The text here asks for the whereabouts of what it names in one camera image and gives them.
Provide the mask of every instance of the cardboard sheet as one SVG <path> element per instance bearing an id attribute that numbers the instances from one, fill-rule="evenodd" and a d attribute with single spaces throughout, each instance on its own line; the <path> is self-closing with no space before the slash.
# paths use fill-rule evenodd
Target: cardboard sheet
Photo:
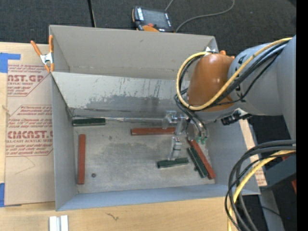
<path id="1" fill-rule="evenodd" d="M 49 51 L 48 45 L 38 46 L 43 54 Z M 1 92 L 4 204 L 54 201 L 50 74 L 30 44 L 0 43 L 0 52 L 20 55 L 7 61 L 1 82 L 7 93 L 5 98 Z"/>

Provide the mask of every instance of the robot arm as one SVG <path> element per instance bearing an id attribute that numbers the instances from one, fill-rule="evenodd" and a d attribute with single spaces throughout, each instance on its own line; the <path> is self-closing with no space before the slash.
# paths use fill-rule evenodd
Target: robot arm
<path id="1" fill-rule="evenodd" d="M 295 139 L 295 59 L 296 36 L 249 48 L 235 59 L 224 52 L 205 54 L 192 73 L 188 90 L 178 88 L 179 102 L 204 122 L 248 114 L 283 115 Z M 181 67 L 178 87 L 185 71 Z"/>

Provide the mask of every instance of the wooden block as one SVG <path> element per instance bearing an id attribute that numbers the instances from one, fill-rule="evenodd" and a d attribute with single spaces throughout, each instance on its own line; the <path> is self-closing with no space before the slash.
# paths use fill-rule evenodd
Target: wooden block
<path id="1" fill-rule="evenodd" d="M 79 149 L 78 149 L 78 184 L 85 183 L 85 163 L 86 163 L 86 135 L 79 135 Z"/>
<path id="2" fill-rule="evenodd" d="M 192 146 L 198 153 L 201 161 L 203 162 L 205 168 L 207 169 L 208 171 L 208 178 L 211 180 L 211 179 L 214 179 L 216 177 L 216 174 L 213 170 L 213 168 L 211 167 L 210 163 L 208 162 L 207 158 L 205 157 L 203 151 L 201 150 L 199 144 L 197 143 L 197 141 L 193 140 L 193 141 L 189 141 L 187 140 L 189 145 Z"/>
<path id="3" fill-rule="evenodd" d="M 132 128 L 130 134 L 135 135 L 164 135 L 174 134 L 176 128 Z"/>

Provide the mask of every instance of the gray cardboard box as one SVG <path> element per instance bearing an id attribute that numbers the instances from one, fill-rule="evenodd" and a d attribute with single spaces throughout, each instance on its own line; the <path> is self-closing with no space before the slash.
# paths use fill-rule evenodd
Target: gray cardboard box
<path id="1" fill-rule="evenodd" d="M 173 100 L 179 67 L 213 36 L 50 26 L 54 36 L 52 122 L 56 209 L 93 208 L 224 196 L 234 163 L 247 150 L 239 124 L 208 125 L 201 145 L 216 173 L 194 170 L 182 136 L 181 157 L 189 163 L 157 168 L 167 158 L 172 135 L 131 136 L 132 128 L 161 127 Z M 104 117 L 105 125 L 72 125 L 78 117 Z M 77 184 L 78 136 L 86 135 L 85 183 Z M 258 193 L 256 180 L 246 193 Z"/>

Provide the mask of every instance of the box floor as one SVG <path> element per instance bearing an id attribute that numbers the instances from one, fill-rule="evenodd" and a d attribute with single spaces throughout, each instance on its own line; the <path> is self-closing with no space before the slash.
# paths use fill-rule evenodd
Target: box floor
<path id="1" fill-rule="evenodd" d="M 201 178 L 187 153 L 184 137 L 180 157 L 188 157 L 187 165 L 157 168 L 170 152 L 172 135 L 131 136 L 131 128 L 149 127 L 145 124 L 106 121 L 104 126 L 74 128 L 76 175 L 78 165 L 78 136 L 86 135 L 85 184 L 79 193 L 98 193 L 136 189 L 214 184 Z"/>

